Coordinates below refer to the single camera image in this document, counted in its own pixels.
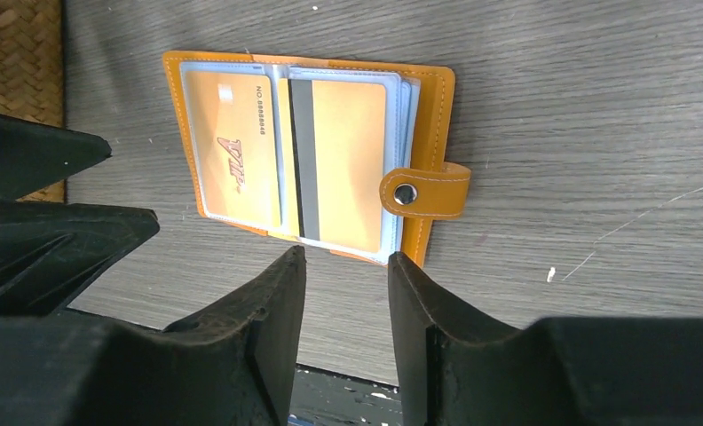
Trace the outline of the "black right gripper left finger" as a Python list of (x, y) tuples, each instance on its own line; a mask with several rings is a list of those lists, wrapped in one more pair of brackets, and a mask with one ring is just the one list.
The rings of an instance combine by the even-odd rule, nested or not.
[(304, 248), (162, 330), (88, 314), (0, 318), (0, 425), (284, 425)]

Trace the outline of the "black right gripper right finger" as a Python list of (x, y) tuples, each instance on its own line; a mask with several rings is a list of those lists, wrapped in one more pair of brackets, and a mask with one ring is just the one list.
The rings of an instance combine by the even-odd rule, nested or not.
[(505, 324), (388, 262), (406, 425), (703, 425), (703, 318)]

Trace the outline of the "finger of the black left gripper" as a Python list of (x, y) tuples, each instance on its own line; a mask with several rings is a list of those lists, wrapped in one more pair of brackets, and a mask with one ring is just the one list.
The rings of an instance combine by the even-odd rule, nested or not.
[(0, 114), (0, 200), (17, 200), (111, 155), (99, 136)]
[(159, 230), (150, 209), (0, 201), (0, 317), (62, 310)]

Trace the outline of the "orange leather card holder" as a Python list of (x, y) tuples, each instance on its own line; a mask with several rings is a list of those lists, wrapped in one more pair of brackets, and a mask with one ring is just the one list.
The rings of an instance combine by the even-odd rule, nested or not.
[[(389, 256), (400, 251), (416, 264), (423, 265), (433, 223), (456, 219), (463, 212), (470, 171), (445, 159), (455, 87), (454, 72), (448, 67), (206, 51), (168, 51), (162, 56), (162, 64), (192, 174), (197, 209), (203, 217), (375, 264), (387, 264)], [(262, 229), (206, 215), (186, 111), (183, 73), (188, 70), (266, 75), (270, 78), (280, 199), (279, 226)], [(383, 214), (378, 252), (359, 255), (354, 250), (332, 249), (290, 233), (288, 168), (282, 144), (285, 133), (278, 88), (281, 78), (380, 83), (385, 87), (386, 136), (383, 177), (378, 187)]]

